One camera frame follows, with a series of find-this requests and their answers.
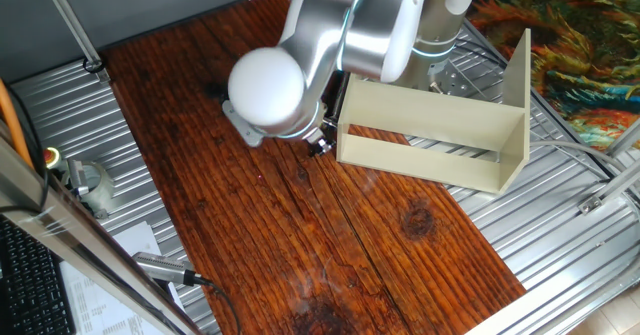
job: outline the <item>cream plastic holder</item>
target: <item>cream plastic holder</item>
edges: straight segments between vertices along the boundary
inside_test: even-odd
[[[502,104],[363,81],[352,75],[338,122],[337,160],[502,194],[529,161],[531,31],[504,71]],[[498,152],[499,162],[349,134],[350,125]]]

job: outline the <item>wooden tabletop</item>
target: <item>wooden tabletop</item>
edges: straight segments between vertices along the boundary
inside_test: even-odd
[[[288,6],[246,1],[104,52],[187,255],[244,333],[463,334],[524,294],[442,185],[244,143],[207,89],[277,43]]]

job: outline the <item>black cable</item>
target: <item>black cable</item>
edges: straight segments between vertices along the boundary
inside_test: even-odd
[[[15,93],[15,91],[10,86],[6,85],[6,88],[9,91],[9,94],[13,96],[13,98],[16,100],[16,102],[18,103],[18,106],[20,107],[20,110],[26,117],[27,124],[29,125],[29,131],[33,136],[33,140],[35,142],[35,148],[36,148],[34,164],[36,164],[36,166],[39,167],[39,169],[36,169],[36,170],[39,172],[40,176],[42,176],[42,195],[40,196],[38,209],[32,209],[26,206],[7,206],[7,207],[0,207],[0,214],[5,212],[25,211],[25,212],[35,213],[35,215],[38,215],[43,211],[44,205],[47,202],[47,195],[49,194],[49,170],[47,169],[47,163],[44,159],[44,150],[42,149],[42,143],[40,142],[40,137],[38,136],[38,132],[36,131],[36,127],[33,124],[33,120],[29,115],[29,111],[27,110],[27,106],[24,104],[24,101],[22,101],[22,99]]]
[[[213,288],[213,290],[215,290],[216,295],[222,296],[224,301],[227,302],[227,305],[229,305],[229,309],[231,309],[231,313],[233,314],[233,317],[236,319],[236,329],[238,329],[237,334],[240,335],[242,333],[242,327],[240,326],[240,318],[238,318],[236,309],[233,307],[233,303],[231,302],[231,299],[229,299],[227,294],[225,294],[224,291],[220,289],[216,284],[214,284],[211,280],[207,280],[203,277],[200,277],[200,275],[196,275],[196,277],[193,279],[193,282],[199,285],[209,286]]]

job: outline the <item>cable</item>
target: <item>cable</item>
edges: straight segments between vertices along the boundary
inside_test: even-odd
[[[205,279],[203,277],[200,277],[200,274],[197,274],[195,276],[195,278],[193,279],[193,282],[195,284],[209,286],[209,287],[213,288],[213,290],[215,290],[215,294],[216,295],[222,296],[224,301],[227,302],[227,305],[229,305],[229,309],[231,309],[231,313],[233,314],[233,317],[236,319],[236,329],[238,329],[238,331],[236,333],[238,335],[240,335],[242,333],[242,327],[240,326],[240,318],[238,318],[238,314],[236,313],[236,309],[233,307],[233,303],[231,302],[231,299],[229,299],[227,294],[225,294],[224,291],[222,291],[222,289],[220,289],[211,280],[207,280],[207,279]]]
[[[29,115],[27,106],[25,105],[24,101],[22,101],[22,99],[15,93],[15,91],[13,91],[13,89],[10,86],[5,86],[4,83],[2,83],[2,80],[0,80],[0,88],[1,88],[0,92],[2,92],[2,90],[5,90],[7,94],[10,94],[13,96],[13,98],[18,103],[20,110],[24,113],[27,119],[27,124],[29,125],[29,131],[33,135],[33,139],[35,142],[36,156],[34,156],[34,158],[38,160],[38,164],[40,167],[40,169],[38,169],[38,172],[40,176],[42,176],[42,195],[40,197],[40,202],[38,203],[39,205],[38,209],[32,209],[26,206],[8,206],[8,207],[1,207],[0,214],[5,212],[25,211],[25,212],[38,215],[43,211],[45,203],[47,202],[47,196],[49,194],[49,170],[47,169],[47,163],[44,159],[44,151],[42,149],[42,143],[40,142],[40,137],[38,136],[38,132],[36,131],[35,125],[33,124],[33,120]],[[24,133],[22,133],[22,139],[23,140],[25,139]]]
[[[8,88],[11,95],[13,95],[14,99],[20,106],[20,109],[24,113],[24,116],[27,118],[27,124],[29,125],[29,131],[33,135],[33,140],[35,142],[36,152],[38,154],[38,163],[40,164],[40,176],[42,176],[42,195],[40,197],[40,210],[44,208],[45,203],[47,202],[47,195],[49,194],[49,169],[47,169],[47,161],[44,159],[44,149],[42,148],[42,143],[40,142],[40,137],[38,136],[38,132],[36,131],[36,127],[33,124],[33,119],[29,115],[29,111],[27,110],[27,106],[24,104],[24,101],[11,89]]]
[[[592,149],[586,145],[576,144],[568,141],[560,141],[560,140],[544,140],[544,141],[534,141],[530,144],[530,146],[532,147],[533,146],[562,146],[562,147],[568,147],[571,149],[580,150],[580,151],[589,153],[597,157],[598,159],[612,165],[613,167],[618,169],[620,172],[623,172],[625,170],[624,165],[622,165],[622,163],[620,163],[618,160],[612,158],[611,156],[605,155],[598,150]]]
[[[4,114],[4,119],[7,122],[9,131],[11,131],[11,140],[13,140],[13,146],[16,152],[29,167],[35,169],[31,161],[31,155],[29,155],[27,142],[24,139],[20,120],[18,120],[18,115],[16,114],[16,109],[13,107],[13,102],[9,97],[9,92],[4,82],[2,82],[2,79],[0,79],[0,107],[2,108],[2,113]]]

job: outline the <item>colorful fabric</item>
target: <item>colorful fabric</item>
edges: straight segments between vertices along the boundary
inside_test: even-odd
[[[640,0],[476,0],[468,15],[507,58],[531,28],[533,86],[589,145],[640,117]]]

